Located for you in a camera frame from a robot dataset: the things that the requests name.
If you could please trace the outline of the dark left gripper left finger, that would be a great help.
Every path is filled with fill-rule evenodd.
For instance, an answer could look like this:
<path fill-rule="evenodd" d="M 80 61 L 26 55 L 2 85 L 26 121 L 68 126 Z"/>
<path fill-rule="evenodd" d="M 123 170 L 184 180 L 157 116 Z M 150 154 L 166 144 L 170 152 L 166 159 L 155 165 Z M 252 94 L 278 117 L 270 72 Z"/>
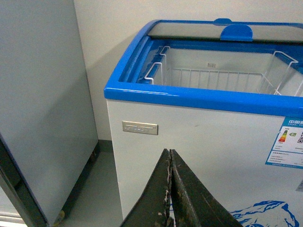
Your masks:
<path fill-rule="evenodd" d="M 171 153 L 164 149 L 139 200 L 122 227 L 172 227 L 170 197 L 172 185 Z"/>

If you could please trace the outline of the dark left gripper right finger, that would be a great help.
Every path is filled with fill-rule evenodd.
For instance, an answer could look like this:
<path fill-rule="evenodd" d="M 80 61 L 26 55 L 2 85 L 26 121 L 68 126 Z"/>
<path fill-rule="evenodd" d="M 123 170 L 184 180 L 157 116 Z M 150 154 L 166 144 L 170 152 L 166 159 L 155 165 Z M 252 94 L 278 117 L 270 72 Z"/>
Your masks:
<path fill-rule="evenodd" d="M 176 150 L 171 155 L 171 198 L 178 227 L 240 227 L 202 184 Z"/>

